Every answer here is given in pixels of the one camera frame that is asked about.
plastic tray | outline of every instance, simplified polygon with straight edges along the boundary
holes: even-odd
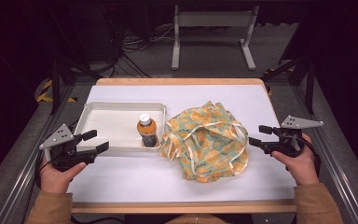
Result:
[[[141,114],[147,113],[157,124],[158,145],[145,147],[136,129]],[[84,106],[75,134],[97,130],[97,136],[77,145],[77,151],[94,149],[109,141],[109,149],[101,156],[119,152],[157,152],[164,133],[166,106],[161,103],[91,102]]]

metal stand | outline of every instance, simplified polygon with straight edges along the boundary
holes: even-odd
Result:
[[[69,67],[74,67],[79,71],[87,74],[90,77],[95,78],[96,80],[102,78],[101,75],[89,70],[87,67],[78,64],[67,58],[56,59],[52,65],[51,80],[53,87],[53,108],[51,109],[51,115],[53,115],[57,108],[60,106],[60,77],[62,78],[65,85],[74,85],[76,78],[73,72],[70,71]]]
[[[179,27],[195,26],[246,26],[246,37],[240,40],[243,55],[250,70],[255,70],[255,62],[249,50],[249,41],[255,27],[258,7],[252,11],[183,11],[179,12],[179,6],[175,6],[174,31],[175,40],[172,54],[172,70],[179,69],[180,39]]]
[[[295,69],[293,70],[292,75],[288,78],[288,81],[290,85],[298,86],[304,76],[308,74],[307,76],[307,88],[306,88],[306,106],[308,111],[313,114],[312,109],[312,98],[313,98],[313,86],[314,86],[314,80],[315,80],[315,64],[311,59],[306,58],[297,58],[294,59],[277,69],[273,70],[272,72],[268,72],[260,79],[264,82],[270,80],[273,77],[276,77],[277,75],[281,74],[285,70],[292,68],[295,66]]]

white paper sheet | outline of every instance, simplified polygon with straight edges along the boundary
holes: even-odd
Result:
[[[166,119],[208,101],[220,102],[242,123],[249,136],[277,141],[258,131],[279,127],[269,97],[260,85],[94,86],[90,102],[149,102],[167,106]],[[123,157],[99,156],[71,183],[74,202],[158,203],[294,199],[294,179],[284,165],[257,147],[247,146],[244,172],[202,184],[183,178],[179,161],[155,153]]]

orange patterned cloth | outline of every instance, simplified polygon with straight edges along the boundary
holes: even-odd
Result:
[[[165,130],[159,154],[179,158],[186,179],[212,182],[239,175],[247,165],[248,133],[220,103],[187,109]]]

brown bottle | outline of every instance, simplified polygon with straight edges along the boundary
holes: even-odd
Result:
[[[156,122],[148,114],[142,114],[136,127],[138,133],[142,136],[142,142],[145,147],[154,147],[157,144]]]

